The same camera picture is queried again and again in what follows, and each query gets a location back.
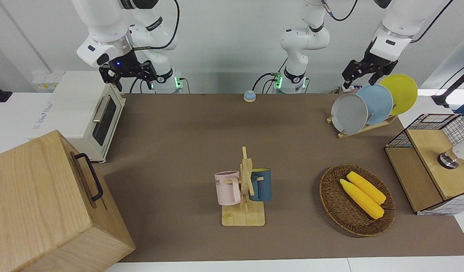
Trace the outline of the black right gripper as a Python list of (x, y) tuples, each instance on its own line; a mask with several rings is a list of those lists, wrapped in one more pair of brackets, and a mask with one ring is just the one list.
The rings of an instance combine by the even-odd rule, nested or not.
[(147, 81), (151, 85), (156, 81), (157, 73), (150, 60), (140, 63), (134, 51), (108, 61), (99, 67), (104, 82), (110, 82), (119, 92), (122, 92), (121, 78), (136, 78)]

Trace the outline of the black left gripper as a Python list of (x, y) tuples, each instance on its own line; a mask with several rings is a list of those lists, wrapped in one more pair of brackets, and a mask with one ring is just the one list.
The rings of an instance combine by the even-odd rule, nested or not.
[(342, 72), (344, 79), (342, 87), (344, 89), (348, 89), (353, 81), (365, 74), (372, 74), (369, 79), (369, 84), (374, 85), (378, 79), (383, 77), (385, 74), (388, 75), (391, 73), (397, 63), (398, 60), (388, 60), (366, 50), (360, 61), (350, 61)]

